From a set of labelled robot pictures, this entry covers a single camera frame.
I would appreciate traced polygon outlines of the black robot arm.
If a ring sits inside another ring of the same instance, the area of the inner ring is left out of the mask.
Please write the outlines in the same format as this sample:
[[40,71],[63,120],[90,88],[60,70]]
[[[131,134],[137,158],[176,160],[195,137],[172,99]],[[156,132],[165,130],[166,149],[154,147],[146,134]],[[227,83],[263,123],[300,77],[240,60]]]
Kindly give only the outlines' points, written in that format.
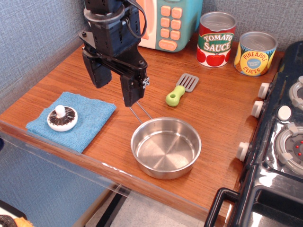
[[92,83],[101,88],[120,76],[126,107],[143,98],[149,84],[147,62],[138,51],[147,23],[140,27],[142,7],[134,0],[87,0],[84,16],[91,31],[79,34],[82,57]]

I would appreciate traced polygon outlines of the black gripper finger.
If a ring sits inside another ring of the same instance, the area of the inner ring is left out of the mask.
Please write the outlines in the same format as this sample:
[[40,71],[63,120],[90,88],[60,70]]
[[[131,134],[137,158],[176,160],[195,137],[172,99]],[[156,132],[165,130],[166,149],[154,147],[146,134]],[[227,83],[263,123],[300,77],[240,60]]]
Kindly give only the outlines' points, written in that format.
[[82,51],[82,57],[91,81],[96,88],[101,88],[111,81],[111,70],[103,65],[100,57],[87,51]]
[[126,107],[131,107],[144,97],[144,88],[134,76],[122,75],[120,82]]

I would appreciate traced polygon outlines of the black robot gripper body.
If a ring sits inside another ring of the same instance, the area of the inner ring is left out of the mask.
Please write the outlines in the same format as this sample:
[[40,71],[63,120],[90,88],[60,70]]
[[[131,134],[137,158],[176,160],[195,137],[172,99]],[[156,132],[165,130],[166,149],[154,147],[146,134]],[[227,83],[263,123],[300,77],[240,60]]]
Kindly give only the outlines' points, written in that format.
[[146,88],[147,63],[138,44],[147,24],[141,30],[139,12],[144,10],[138,4],[86,4],[83,13],[91,31],[82,31],[79,37],[83,50],[100,57],[111,72],[134,76]]

